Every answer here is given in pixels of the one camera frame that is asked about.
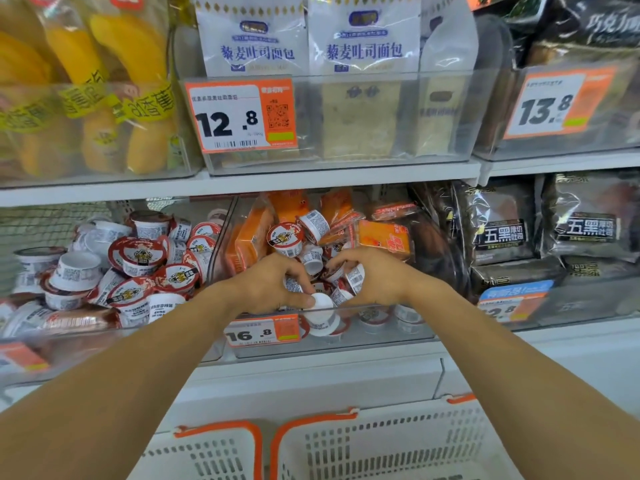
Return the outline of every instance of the shopping basket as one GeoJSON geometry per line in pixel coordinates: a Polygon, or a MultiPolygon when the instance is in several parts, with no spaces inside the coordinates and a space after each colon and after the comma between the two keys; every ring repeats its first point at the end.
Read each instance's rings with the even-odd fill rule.
{"type": "Polygon", "coordinates": [[[271,444],[270,480],[522,480],[475,398],[295,420],[271,444]]]}
{"type": "Polygon", "coordinates": [[[248,421],[158,433],[129,480],[262,480],[262,435],[248,421]]]}

